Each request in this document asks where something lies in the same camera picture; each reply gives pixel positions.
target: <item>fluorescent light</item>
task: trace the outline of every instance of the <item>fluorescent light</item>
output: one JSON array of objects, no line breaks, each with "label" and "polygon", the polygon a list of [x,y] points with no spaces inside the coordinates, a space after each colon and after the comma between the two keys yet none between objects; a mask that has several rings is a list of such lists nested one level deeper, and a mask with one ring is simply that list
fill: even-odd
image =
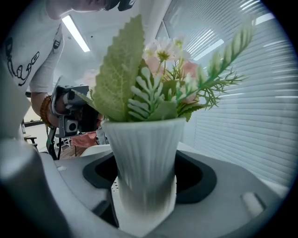
[{"label": "fluorescent light", "polygon": [[73,20],[70,16],[64,17],[62,19],[63,23],[66,25],[69,32],[72,34],[76,42],[78,42],[79,46],[82,48],[84,52],[90,51],[89,47],[87,46],[86,42],[82,38],[81,34],[79,33],[78,29],[76,28]]},{"label": "fluorescent light", "polygon": [[224,41],[222,39],[218,40],[217,42],[215,42],[213,45],[211,45],[210,47],[208,47],[207,49],[205,49],[202,53],[200,53],[198,56],[196,56],[194,58],[194,60],[199,60],[200,58],[202,58],[203,56],[205,56],[206,54],[210,53],[211,51],[213,51],[214,49],[216,49],[217,47],[219,47],[220,45],[222,45],[224,43]]},{"label": "fluorescent light", "polygon": [[256,19],[256,25],[259,25],[265,21],[268,21],[268,20],[271,20],[271,19],[274,19],[274,15],[272,13],[267,13],[263,16],[260,16]]},{"label": "fluorescent light", "polygon": [[259,1],[260,1],[260,0],[257,0],[257,1],[255,1],[255,2],[252,2],[251,4],[249,4],[249,5],[247,5],[246,7],[242,8],[242,10],[247,9],[248,7],[250,7],[250,6],[254,5],[254,4],[256,4],[256,3],[259,2]]},{"label": "fluorescent light", "polygon": [[249,3],[252,2],[252,1],[253,1],[253,0],[249,0],[249,1],[245,2],[244,4],[242,4],[240,7],[242,8],[242,7],[244,7],[245,5],[249,4]]},{"label": "fluorescent light", "polygon": [[298,96],[275,96],[276,98],[280,99],[296,99]]},{"label": "fluorescent light", "polygon": [[275,44],[278,44],[278,43],[281,43],[281,42],[284,42],[285,40],[279,40],[279,41],[274,41],[272,43],[269,43],[267,45],[263,45],[263,47],[267,47],[267,46],[272,46],[272,45],[275,45]]}]

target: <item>ceiling light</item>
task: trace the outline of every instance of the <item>ceiling light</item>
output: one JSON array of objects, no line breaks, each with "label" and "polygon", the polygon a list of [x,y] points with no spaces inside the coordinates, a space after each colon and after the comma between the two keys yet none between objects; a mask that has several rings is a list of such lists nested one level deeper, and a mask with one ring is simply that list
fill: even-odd
[{"label": "ceiling light", "polygon": [[208,47],[207,49],[205,49],[202,53],[200,53],[198,56],[196,56],[194,58],[194,60],[199,60],[200,58],[202,58],[203,56],[205,56],[206,54],[210,53],[211,51],[213,51],[214,49],[216,49],[217,47],[219,47],[220,45],[222,45],[224,43],[224,41],[222,39],[218,40],[217,42],[215,42],[213,45],[211,45],[210,47]]},{"label": "ceiling light", "polygon": [[265,21],[271,20],[273,18],[275,18],[275,17],[272,13],[267,13],[265,15],[262,15],[256,19],[256,25],[259,25],[259,24],[261,24]]},{"label": "ceiling light", "polygon": [[69,32],[72,34],[76,42],[78,42],[79,46],[82,48],[84,52],[90,51],[89,47],[87,46],[86,42],[82,38],[81,34],[79,33],[78,29],[76,28],[73,20],[71,19],[70,16],[64,17],[62,19],[63,23],[69,30]]},{"label": "ceiling light", "polygon": [[249,5],[247,5],[246,7],[242,8],[242,10],[245,10],[245,9],[249,8],[250,6],[256,4],[256,3],[259,2],[259,1],[260,1],[260,0],[257,0],[257,1],[255,1],[255,2],[252,2],[251,4],[249,4]]}]

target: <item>person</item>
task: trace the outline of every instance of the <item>person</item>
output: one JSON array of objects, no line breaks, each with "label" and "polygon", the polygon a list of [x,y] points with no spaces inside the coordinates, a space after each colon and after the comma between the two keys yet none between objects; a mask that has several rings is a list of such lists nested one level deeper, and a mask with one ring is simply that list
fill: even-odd
[{"label": "person", "polygon": [[[99,11],[108,4],[109,0],[34,0],[1,46],[0,63],[23,93],[30,88],[32,108],[47,124],[58,126],[48,93],[64,46],[61,19],[70,11]],[[65,110],[62,97],[56,110]]]}]

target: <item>white vase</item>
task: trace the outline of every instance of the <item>white vase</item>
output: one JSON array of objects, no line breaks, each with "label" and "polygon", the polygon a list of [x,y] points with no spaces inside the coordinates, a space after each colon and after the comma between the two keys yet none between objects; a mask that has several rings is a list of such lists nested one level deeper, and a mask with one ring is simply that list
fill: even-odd
[{"label": "white vase", "polygon": [[126,210],[158,214],[169,209],[184,123],[185,118],[102,124],[117,162],[119,194]]}]

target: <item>serrated leaf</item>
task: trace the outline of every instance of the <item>serrated leaf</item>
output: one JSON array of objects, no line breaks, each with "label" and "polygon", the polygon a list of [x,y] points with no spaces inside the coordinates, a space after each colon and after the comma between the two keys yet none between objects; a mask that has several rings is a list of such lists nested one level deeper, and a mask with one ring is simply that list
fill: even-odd
[{"label": "serrated leaf", "polygon": [[132,18],[119,35],[113,38],[103,59],[92,98],[104,115],[115,121],[128,120],[128,99],[133,97],[144,48],[144,31],[141,16]]},{"label": "serrated leaf", "polygon": [[180,117],[185,117],[186,122],[188,122],[188,121],[190,120],[190,118],[191,118],[192,113],[193,113],[193,112],[188,112],[188,113],[183,114],[183,115],[180,116]]},{"label": "serrated leaf", "polygon": [[85,102],[87,102],[87,104],[88,104],[90,107],[92,107],[93,109],[95,109],[96,111],[98,111],[98,110],[96,109],[96,107],[95,107],[93,101],[92,101],[90,98],[88,98],[86,95],[84,95],[84,94],[82,94],[82,93],[79,93],[79,92],[76,91],[76,90],[73,90],[73,91],[74,91],[74,93],[75,93],[76,95],[78,95],[81,99],[83,99]]},{"label": "serrated leaf", "polygon": [[185,117],[186,121],[188,122],[191,114],[194,111],[200,110],[202,108],[207,107],[208,105],[200,105],[198,103],[192,103],[192,104],[186,104],[184,107],[182,107],[179,111],[179,117]]},{"label": "serrated leaf", "polygon": [[155,111],[147,118],[147,121],[159,121],[174,119],[178,116],[176,103],[164,101],[158,105]]}]

